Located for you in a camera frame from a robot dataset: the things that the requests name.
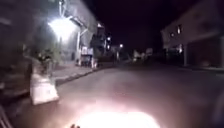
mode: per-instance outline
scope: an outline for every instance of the bright light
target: bright light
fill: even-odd
[[[108,41],[111,41],[111,37],[107,37],[107,40],[108,40]]]
[[[62,38],[63,41],[68,40],[71,34],[77,29],[77,26],[68,18],[53,20],[48,25],[53,29],[56,36],[59,39]]]
[[[120,44],[120,48],[123,48],[124,47],[124,45],[123,44]]]
[[[93,112],[77,122],[81,128],[160,128],[156,120],[142,112]]]
[[[182,53],[182,52],[183,52],[182,45],[179,45],[179,47],[178,47],[178,51],[179,51],[179,53]]]
[[[107,45],[107,49],[110,49],[110,45]]]
[[[180,34],[180,28],[177,29],[177,33]]]
[[[102,28],[103,26],[100,23],[98,23],[97,27]]]

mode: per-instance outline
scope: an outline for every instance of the street lamp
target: street lamp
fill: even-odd
[[[77,26],[69,18],[59,18],[48,23],[56,34],[57,38],[63,41],[69,39],[71,34],[77,29]]]
[[[110,45],[107,45],[107,49],[110,49]]]
[[[103,26],[102,26],[100,23],[98,23],[98,24],[97,24],[97,27],[98,27],[98,28],[102,28]]]
[[[120,48],[123,48],[123,47],[124,47],[124,45],[123,45],[123,44],[120,44],[120,45],[119,45],[119,47],[120,47]]]

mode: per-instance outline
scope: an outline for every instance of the street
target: street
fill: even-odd
[[[135,110],[152,115],[166,128],[199,128],[212,120],[223,83],[224,75],[203,71],[120,67],[59,86],[58,102],[32,106],[24,100],[6,110],[15,128],[66,128],[98,110]]]

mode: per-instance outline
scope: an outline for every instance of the lit window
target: lit window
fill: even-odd
[[[171,33],[170,33],[170,37],[174,37],[174,33],[171,32]]]
[[[177,26],[177,33],[180,34],[182,32],[182,25]]]

